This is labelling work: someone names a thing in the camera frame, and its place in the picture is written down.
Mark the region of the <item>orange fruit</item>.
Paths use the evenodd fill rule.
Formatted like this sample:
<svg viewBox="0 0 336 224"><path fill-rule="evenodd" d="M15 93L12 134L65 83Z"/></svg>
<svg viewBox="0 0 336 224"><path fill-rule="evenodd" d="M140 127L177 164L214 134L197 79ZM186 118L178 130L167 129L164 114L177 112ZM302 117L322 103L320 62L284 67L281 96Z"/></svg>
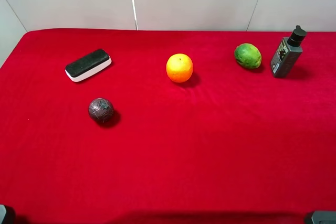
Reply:
<svg viewBox="0 0 336 224"><path fill-rule="evenodd" d="M166 63L166 73L173 82L186 82L192 76L193 62L186 54L174 54Z"/></svg>

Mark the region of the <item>dark left base corner block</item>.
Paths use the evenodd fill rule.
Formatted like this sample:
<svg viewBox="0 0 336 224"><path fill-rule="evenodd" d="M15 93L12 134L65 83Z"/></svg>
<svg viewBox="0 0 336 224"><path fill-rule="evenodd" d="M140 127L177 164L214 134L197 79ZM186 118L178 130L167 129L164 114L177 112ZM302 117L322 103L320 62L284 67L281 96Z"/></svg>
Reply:
<svg viewBox="0 0 336 224"><path fill-rule="evenodd" d="M15 211L12 207L0 205L0 224L13 224L15 220Z"/></svg>

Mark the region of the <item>dark right base corner block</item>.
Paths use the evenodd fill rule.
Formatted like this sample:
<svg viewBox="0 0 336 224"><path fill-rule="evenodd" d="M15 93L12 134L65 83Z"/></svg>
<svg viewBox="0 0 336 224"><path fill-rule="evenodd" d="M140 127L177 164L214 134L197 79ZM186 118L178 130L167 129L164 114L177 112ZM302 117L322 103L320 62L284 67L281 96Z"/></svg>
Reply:
<svg viewBox="0 0 336 224"><path fill-rule="evenodd" d="M336 224L336 211L313 211L304 218L305 224Z"/></svg>

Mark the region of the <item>dark base corner block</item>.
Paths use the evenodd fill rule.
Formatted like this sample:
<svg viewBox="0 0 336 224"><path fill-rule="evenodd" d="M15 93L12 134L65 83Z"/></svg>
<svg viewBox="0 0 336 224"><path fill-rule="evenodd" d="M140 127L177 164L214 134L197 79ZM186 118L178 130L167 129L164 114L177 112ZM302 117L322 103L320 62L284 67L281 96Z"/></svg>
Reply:
<svg viewBox="0 0 336 224"><path fill-rule="evenodd" d="M304 218L305 224L336 224L336 211L313 211Z"/></svg>
<svg viewBox="0 0 336 224"><path fill-rule="evenodd" d="M13 224L15 220L15 211L12 207L0 205L0 224Z"/></svg>

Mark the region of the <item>dark grey pump bottle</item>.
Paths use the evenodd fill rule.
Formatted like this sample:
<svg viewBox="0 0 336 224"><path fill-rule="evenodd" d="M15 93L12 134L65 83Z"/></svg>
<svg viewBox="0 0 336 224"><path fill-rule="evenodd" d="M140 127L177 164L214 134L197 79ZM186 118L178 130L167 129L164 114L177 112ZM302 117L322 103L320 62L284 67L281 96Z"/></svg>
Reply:
<svg viewBox="0 0 336 224"><path fill-rule="evenodd" d="M285 78L303 52L301 43L307 32L297 25L289 37L284 37L271 59L270 68L273 77Z"/></svg>

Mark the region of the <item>dark purple mangosteen fruit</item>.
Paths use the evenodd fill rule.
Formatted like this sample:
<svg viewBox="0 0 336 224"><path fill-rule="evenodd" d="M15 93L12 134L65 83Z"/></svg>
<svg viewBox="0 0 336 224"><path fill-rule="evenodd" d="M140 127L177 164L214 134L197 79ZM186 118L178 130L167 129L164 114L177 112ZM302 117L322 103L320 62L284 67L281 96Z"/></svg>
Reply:
<svg viewBox="0 0 336 224"><path fill-rule="evenodd" d="M108 122L112 118L114 107L109 100L96 98L90 103L88 113L96 123L102 124Z"/></svg>

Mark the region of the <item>black and white board eraser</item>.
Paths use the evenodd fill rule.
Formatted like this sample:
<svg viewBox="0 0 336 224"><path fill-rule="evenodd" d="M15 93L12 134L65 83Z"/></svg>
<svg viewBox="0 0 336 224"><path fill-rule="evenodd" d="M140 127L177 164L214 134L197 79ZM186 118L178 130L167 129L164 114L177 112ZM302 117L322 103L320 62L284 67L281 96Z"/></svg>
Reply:
<svg viewBox="0 0 336 224"><path fill-rule="evenodd" d="M111 64L111 57L103 49L97 49L66 65L65 73L71 81L81 82L104 70Z"/></svg>

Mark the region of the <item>red velvet table cloth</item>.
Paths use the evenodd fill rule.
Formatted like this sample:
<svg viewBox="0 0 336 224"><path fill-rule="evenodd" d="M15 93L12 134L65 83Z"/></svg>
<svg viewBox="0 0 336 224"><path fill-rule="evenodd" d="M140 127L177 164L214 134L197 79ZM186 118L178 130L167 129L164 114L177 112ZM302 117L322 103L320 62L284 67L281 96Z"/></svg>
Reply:
<svg viewBox="0 0 336 224"><path fill-rule="evenodd" d="M335 210L335 33L308 33L284 79L284 33L49 29L1 67L1 203L30 223L253 222ZM250 43L257 69L235 59ZM112 64L73 82L66 65ZM169 79L174 54L193 62ZM109 100L112 118L88 113Z"/></svg>

